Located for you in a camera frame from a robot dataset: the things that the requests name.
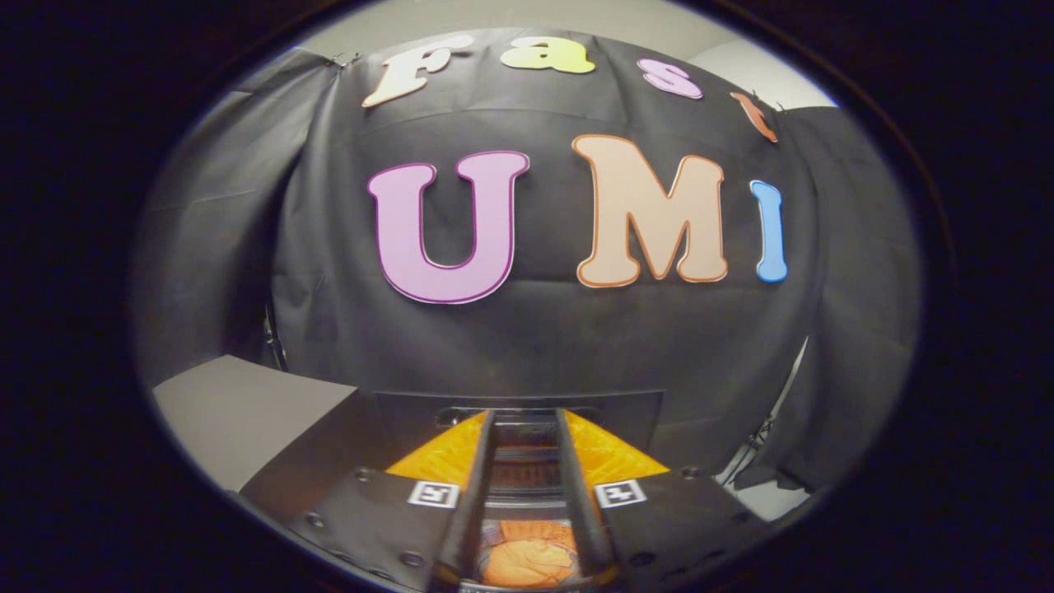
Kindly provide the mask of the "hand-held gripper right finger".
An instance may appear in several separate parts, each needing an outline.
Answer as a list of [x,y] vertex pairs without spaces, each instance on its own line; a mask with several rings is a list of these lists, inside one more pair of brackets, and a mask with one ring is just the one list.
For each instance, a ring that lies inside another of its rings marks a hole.
[[566,507],[584,577],[599,590],[708,590],[770,534],[711,477],[667,469],[569,410],[557,410]]

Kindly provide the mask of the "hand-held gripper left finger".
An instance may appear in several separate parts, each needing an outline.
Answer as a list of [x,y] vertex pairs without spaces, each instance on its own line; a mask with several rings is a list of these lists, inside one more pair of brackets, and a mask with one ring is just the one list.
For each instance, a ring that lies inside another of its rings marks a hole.
[[309,429],[242,488],[242,498],[284,537],[345,578],[376,590],[458,590],[474,570],[496,453],[492,410],[449,428],[464,463],[455,479],[393,475],[324,460]]

